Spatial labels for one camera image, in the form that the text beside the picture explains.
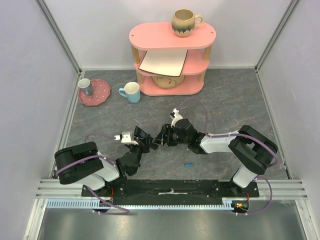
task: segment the mug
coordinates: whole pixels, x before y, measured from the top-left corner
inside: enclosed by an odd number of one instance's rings
[[[140,86],[136,82],[128,82],[124,88],[119,88],[119,93],[132,104],[137,104],[140,100]]]
[[[201,18],[199,23],[196,23],[196,18]],[[199,27],[204,23],[204,18],[200,14],[194,14],[191,10],[180,9],[173,15],[171,26],[174,33],[179,37],[186,37],[191,34],[195,27]]]
[[[90,96],[94,93],[94,89],[92,88],[92,84],[88,78],[83,78],[78,82],[78,87],[84,91],[87,96]]]

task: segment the white wall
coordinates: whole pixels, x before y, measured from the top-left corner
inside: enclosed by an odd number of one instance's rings
[[[320,223],[320,2],[302,0],[261,69],[290,172]]]
[[[0,235],[22,239],[76,81],[34,0],[0,7]]]
[[[290,0],[45,0],[81,68],[134,68],[130,30],[181,8],[216,30],[211,67],[255,66]]]

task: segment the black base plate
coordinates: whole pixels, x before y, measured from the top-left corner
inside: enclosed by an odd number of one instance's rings
[[[256,182],[235,195],[230,190],[229,181],[219,180],[137,180],[128,179],[113,186],[113,203],[116,205],[216,205],[222,198],[258,198]],[[101,189],[96,192],[100,197],[109,197],[111,192]],[[82,197],[92,197],[87,188],[82,188]]]

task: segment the pink shelf tier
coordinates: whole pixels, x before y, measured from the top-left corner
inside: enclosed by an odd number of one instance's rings
[[[186,37],[175,35],[171,22],[148,22],[134,27],[129,35],[131,44],[140,50],[203,49],[216,39],[215,29],[203,23]]]
[[[157,76],[147,71],[139,69],[139,66],[144,59],[146,52],[140,53],[140,63],[135,63],[135,69],[144,76]],[[196,75],[203,73],[209,66],[209,61],[204,60],[204,52],[198,49],[190,49],[185,58],[181,75]]]
[[[140,85],[140,91],[148,96],[165,95],[193,95],[197,94],[204,87],[204,82],[199,82],[200,75],[188,75],[184,77],[183,82],[170,89],[164,89],[155,84],[151,76],[143,76],[143,84]]]

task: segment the blue mug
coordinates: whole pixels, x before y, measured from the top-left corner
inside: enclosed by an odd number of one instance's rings
[[[124,88],[119,88],[119,93],[132,104],[137,104],[140,100],[140,86],[136,82],[128,82]]]

